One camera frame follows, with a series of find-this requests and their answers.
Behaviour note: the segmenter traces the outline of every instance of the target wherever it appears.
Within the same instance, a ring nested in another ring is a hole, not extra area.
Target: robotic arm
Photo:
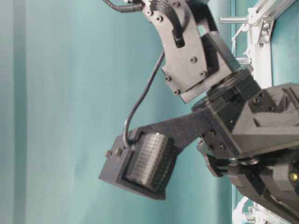
[[[198,151],[214,176],[228,175],[243,195],[299,223],[299,85],[261,89],[220,38],[207,0],[134,0],[123,7],[104,1],[117,11],[142,11],[156,27],[165,81],[175,95],[188,103],[207,92],[189,115],[127,133],[149,82],[99,178],[165,199],[177,156],[200,137]]]

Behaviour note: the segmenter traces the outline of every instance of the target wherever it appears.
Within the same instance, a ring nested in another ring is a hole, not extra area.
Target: teal background
[[[209,3],[218,22],[229,0]],[[230,45],[230,27],[219,26]],[[228,224],[231,185],[195,143],[178,158],[167,200],[97,179],[104,153],[142,92],[162,46],[141,14],[100,0],[2,0],[1,224]],[[132,127],[190,112],[159,72]]]

